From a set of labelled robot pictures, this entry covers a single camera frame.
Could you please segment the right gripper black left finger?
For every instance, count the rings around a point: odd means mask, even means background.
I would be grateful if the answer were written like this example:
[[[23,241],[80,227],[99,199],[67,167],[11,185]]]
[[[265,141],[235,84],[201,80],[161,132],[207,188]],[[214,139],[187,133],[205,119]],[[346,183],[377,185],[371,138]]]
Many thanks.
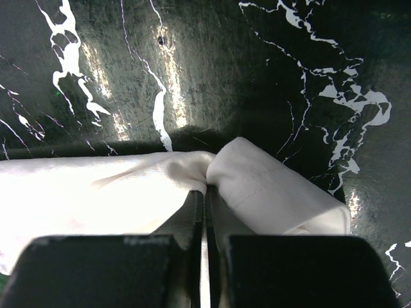
[[[41,237],[28,245],[2,307],[198,307],[202,193],[149,235]]]

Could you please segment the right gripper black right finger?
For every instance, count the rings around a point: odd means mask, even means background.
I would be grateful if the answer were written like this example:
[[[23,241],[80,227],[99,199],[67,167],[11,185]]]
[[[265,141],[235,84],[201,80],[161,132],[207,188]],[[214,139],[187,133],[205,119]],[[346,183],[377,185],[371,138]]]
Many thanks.
[[[205,197],[212,307],[398,307],[372,246],[353,236],[257,235]]]

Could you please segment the white green Charlie Brown t-shirt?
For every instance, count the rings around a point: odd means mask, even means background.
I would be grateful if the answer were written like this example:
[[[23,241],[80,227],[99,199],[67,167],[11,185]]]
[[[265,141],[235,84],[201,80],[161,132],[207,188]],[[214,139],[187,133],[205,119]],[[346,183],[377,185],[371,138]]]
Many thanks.
[[[41,237],[149,235],[202,193],[200,305],[212,307],[206,193],[257,235],[347,235],[347,206],[238,137],[206,151],[122,157],[6,160],[1,163],[1,274]]]

